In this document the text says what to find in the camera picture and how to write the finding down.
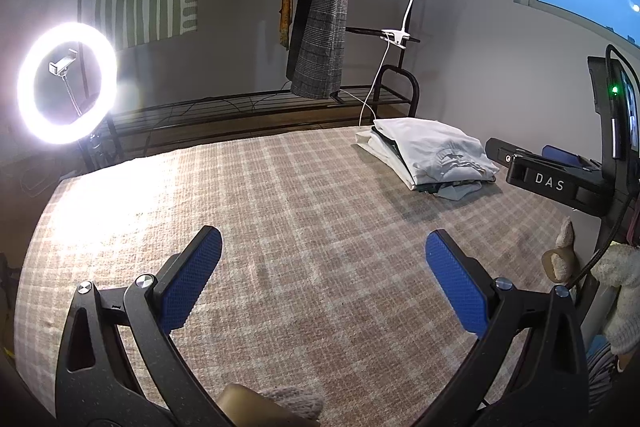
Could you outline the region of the white t-shirt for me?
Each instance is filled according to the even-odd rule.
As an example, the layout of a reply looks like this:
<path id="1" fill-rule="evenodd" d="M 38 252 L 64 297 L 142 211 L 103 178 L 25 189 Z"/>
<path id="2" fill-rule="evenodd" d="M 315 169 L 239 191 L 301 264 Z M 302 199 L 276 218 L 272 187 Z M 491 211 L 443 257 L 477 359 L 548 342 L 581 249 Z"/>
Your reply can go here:
<path id="1" fill-rule="evenodd" d="M 396 145 L 415 184 L 488 182 L 499 171 L 480 141 L 437 120 L 375 119 L 372 130 Z"/>

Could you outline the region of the black metal clothes rack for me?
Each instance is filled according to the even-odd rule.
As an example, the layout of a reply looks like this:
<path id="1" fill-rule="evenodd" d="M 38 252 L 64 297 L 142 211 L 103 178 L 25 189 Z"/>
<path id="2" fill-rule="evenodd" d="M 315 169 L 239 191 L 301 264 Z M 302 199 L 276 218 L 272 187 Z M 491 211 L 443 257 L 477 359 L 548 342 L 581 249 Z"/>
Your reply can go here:
<path id="1" fill-rule="evenodd" d="M 344 54 L 341 88 L 325 100 L 293 94 L 286 66 L 296 4 L 287 50 L 279 42 L 281 0 L 198 0 L 197 30 L 120 51 L 112 43 L 117 93 L 129 109 L 111 110 L 92 135 L 78 141 L 86 167 L 98 170 L 149 154 L 166 145 L 169 131 L 183 127 L 345 106 L 358 107 L 367 121 L 384 105 L 416 110 L 417 93 L 402 95 L 385 86 L 388 72 L 402 75 L 405 69 L 387 62 L 384 53 L 373 54 L 361 76 L 350 71 Z M 92 26 L 86 11 L 86 0 L 77 0 L 79 20 Z"/>

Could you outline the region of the pink plaid blanket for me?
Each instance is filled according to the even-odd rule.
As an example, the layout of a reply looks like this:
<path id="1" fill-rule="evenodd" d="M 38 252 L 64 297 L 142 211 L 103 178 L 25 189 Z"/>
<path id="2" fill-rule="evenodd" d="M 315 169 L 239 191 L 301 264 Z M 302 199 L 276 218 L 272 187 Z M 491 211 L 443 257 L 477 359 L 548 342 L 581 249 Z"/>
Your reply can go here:
<path id="1" fill-rule="evenodd" d="M 498 179 L 457 202 L 408 190 L 352 128 L 174 150 L 58 184 L 18 284 L 18 373 L 45 407 L 76 285 L 130 284 L 205 227 L 224 251 L 172 339 L 212 395 L 318 392 L 327 426 L 407 426 L 472 347 L 424 259 L 447 231 L 495 277 L 546 291 L 553 202 Z"/>

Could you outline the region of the white folded cloth stack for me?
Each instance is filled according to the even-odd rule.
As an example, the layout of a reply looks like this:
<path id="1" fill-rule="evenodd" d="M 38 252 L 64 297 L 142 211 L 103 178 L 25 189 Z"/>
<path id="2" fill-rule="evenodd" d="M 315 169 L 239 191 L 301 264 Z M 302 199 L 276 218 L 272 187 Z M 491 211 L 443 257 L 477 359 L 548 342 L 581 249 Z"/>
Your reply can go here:
<path id="1" fill-rule="evenodd" d="M 409 190 L 416 191 L 418 189 L 416 182 L 413 181 L 413 177 L 400 156 L 372 130 L 358 131 L 356 133 L 356 144 L 375 158 L 378 158 L 387 167 L 390 167 Z"/>

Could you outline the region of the grey plaid hanging coat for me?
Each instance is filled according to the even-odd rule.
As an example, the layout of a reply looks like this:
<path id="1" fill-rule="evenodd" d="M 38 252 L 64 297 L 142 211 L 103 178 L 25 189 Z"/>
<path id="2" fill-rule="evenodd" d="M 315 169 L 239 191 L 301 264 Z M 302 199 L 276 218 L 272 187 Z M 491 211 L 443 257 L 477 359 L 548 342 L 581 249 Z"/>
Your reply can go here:
<path id="1" fill-rule="evenodd" d="M 297 0 L 286 78 L 301 98 L 341 88 L 348 0 Z"/>

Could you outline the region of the yellow hanging scarf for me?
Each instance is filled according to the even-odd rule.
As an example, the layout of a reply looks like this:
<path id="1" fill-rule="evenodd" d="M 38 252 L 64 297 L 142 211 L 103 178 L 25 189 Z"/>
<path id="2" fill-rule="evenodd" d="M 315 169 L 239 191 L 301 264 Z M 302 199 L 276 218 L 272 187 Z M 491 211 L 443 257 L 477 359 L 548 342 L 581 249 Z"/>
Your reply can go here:
<path id="1" fill-rule="evenodd" d="M 290 28 L 293 18 L 293 0 L 281 0 L 279 42 L 286 50 L 290 46 Z"/>

